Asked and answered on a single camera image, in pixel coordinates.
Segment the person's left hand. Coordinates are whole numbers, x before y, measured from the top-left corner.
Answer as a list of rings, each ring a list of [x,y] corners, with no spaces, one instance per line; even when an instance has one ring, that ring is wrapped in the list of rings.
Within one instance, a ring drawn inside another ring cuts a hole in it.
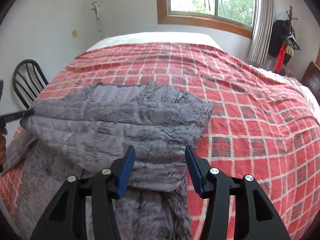
[[[3,165],[6,159],[6,135],[8,134],[6,128],[1,128],[0,130],[0,164]]]

